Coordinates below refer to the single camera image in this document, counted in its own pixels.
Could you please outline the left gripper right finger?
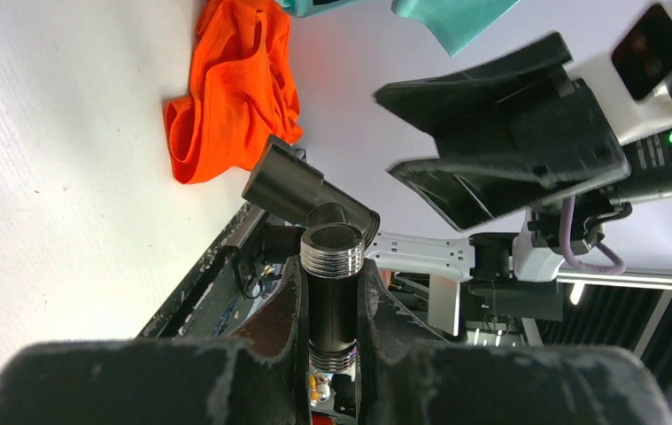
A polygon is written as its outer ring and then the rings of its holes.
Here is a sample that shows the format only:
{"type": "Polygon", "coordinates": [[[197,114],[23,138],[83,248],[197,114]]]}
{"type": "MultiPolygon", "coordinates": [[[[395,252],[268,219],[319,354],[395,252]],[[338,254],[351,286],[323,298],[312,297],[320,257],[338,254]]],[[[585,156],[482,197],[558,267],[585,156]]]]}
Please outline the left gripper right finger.
{"type": "Polygon", "coordinates": [[[604,346],[453,344],[359,272],[361,424],[671,424],[659,385],[604,346]]]}

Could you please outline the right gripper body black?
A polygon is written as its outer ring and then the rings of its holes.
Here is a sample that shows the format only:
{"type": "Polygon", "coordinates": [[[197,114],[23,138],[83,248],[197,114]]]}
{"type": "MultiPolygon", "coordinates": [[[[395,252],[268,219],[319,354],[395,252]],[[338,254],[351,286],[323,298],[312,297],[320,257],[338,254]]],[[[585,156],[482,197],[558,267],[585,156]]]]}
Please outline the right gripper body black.
{"type": "Polygon", "coordinates": [[[553,205],[630,173],[592,90],[561,66],[506,99],[506,125],[527,205],[553,205]]]}

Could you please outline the dark metal faucet body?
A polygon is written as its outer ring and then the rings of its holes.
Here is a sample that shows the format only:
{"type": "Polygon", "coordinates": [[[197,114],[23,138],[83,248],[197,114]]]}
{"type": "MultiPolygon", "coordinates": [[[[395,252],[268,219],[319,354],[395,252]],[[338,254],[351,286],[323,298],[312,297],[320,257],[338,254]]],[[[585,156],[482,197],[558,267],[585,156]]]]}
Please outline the dark metal faucet body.
{"type": "Polygon", "coordinates": [[[270,135],[243,189],[242,198],[289,223],[304,226],[310,212],[335,203],[345,221],[359,229],[365,243],[377,236],[380,215],[328,182],[324,174],[294,155],[294,149],[270,135]]]}

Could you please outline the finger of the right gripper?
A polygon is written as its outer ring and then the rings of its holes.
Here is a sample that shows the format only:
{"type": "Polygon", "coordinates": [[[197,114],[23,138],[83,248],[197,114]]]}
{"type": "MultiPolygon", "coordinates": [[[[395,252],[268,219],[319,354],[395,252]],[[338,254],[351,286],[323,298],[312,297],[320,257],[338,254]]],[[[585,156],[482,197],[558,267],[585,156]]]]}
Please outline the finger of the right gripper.
{"type": "Polygon", "coordinates": [[[457,231],[496,220],[547,197],[539,182],[484,171],[442,158],[400,161],[388,174],[425,201],[457,231]]]}
{"type": "Polygon", "coordinates": [[[420,131],[443,127],[543,80],[572,60],[562,35],[552,32],[517,50],[456,73],[394,81],[374,93],[376,103],[420,131]]]}

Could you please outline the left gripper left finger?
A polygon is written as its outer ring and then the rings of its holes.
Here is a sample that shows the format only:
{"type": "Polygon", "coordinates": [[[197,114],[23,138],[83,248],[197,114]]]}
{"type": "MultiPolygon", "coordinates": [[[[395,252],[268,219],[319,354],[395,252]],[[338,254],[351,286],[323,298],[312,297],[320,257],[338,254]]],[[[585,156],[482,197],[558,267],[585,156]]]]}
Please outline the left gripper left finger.
{"type": "Polygon", "coordinates": [[[307,424],[305,279],[217,337],[48,343],[0,372],[0,424],[307,424]]]}

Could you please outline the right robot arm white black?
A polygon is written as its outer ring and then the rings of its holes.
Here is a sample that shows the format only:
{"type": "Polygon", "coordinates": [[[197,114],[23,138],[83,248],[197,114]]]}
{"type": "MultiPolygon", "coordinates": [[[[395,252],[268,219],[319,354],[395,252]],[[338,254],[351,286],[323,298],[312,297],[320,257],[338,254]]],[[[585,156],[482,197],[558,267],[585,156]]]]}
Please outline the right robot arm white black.
{"type": "Polygon", "coordinates": [[[459,331],[461,285],[498,305],[560,299],[563,265],[620,274],[581,256],[604,251],[603,226],[634,204],[672,197],[672,30],[634,28],[567,69],[559,33],[478,66],[386,84],[375,101],[430,135],[434,158],[390,175],[464,239],[381,232],[367,256],[429,274],[429,324],[459,331]]]}

